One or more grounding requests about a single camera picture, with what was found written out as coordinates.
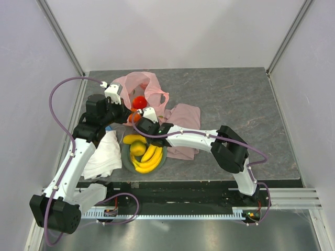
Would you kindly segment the pink plastic bag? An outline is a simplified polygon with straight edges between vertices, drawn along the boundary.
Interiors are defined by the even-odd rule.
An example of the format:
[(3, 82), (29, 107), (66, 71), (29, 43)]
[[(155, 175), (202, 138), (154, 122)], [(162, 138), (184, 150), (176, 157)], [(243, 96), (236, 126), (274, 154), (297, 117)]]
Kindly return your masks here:
[(133, 107), (132, 101), (137, 96), (144, 96), (147, 106), (155, 109), (159, 122), (163, 121), (169, 93), (162, 90), (154, 73), (132, 72), (113, 80), (112, 83), (118, 83), (122, 86), (120, 97), (128, 109)]

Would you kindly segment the green-yellow mango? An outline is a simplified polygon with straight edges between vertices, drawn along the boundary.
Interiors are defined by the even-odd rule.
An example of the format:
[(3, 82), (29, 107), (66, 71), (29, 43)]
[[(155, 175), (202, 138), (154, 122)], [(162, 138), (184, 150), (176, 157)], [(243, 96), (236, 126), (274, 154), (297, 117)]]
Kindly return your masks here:
[(135, 141), (130, 145), (130, 153), (135, 157), (143, 156), (146, 150), (146, 144), (141, 141)]

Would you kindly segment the orange tangerine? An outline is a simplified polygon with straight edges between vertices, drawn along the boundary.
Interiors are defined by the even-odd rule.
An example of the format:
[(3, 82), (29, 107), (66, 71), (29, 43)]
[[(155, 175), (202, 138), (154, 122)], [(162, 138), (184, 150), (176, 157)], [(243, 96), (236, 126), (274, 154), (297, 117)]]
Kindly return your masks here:
[(128, 122), (129, 122), (129, 123), (132, 123), (132, 122), (136, 123), (136, 122), (138, 122), (140, 119), (141, 119), (141, 114), (139, 114), (139, 113), (137, 112), (137, 109), (136, 109), (136, 108), (132, 108), (132, 109), (131, 109), (131, 115), (128, 117)]

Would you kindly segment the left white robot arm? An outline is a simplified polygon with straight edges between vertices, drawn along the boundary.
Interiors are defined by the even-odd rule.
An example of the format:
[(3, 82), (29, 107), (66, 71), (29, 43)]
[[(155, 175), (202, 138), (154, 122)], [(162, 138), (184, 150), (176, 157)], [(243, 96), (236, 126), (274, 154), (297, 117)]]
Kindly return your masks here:
[(90, 95), (86, 112), (71, 133), (70, 149), (53, 181), (41, 195), (34, 195), (29, 205), (39, 227), (72, 234), (81, 216), (99, 202), (108, 206), (115, 193), (104, 185), (89, 185), (82, 193), (75, 193), (79, 178), (112, 124), (126, 123), (131, 111), (118, 94)]

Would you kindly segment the red-yellow apple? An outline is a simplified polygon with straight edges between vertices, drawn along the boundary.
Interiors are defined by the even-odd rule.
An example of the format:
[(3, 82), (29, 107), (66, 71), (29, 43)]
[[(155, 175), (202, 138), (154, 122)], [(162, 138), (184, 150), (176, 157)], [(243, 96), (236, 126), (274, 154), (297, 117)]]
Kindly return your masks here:
[(144, 96), (137, 96), (132, 101), (132, 107), (135, 109), (143, 109), (147, 106), (147, 100)]

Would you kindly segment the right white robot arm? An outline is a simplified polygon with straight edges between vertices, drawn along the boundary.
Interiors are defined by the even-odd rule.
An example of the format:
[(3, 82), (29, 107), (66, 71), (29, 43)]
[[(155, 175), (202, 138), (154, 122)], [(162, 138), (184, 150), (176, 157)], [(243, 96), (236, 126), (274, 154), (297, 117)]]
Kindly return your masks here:
[(155, 146), (190, 147), (212, 153), (219, 167), (233, 177), (246, 206), (259, 199), (259, 185), (251, 174), (247, 143), (228, 126), (218, 130), (191, 130), (172, 123), (159, 124), (148, 118), (135, 123), (136, 131)]

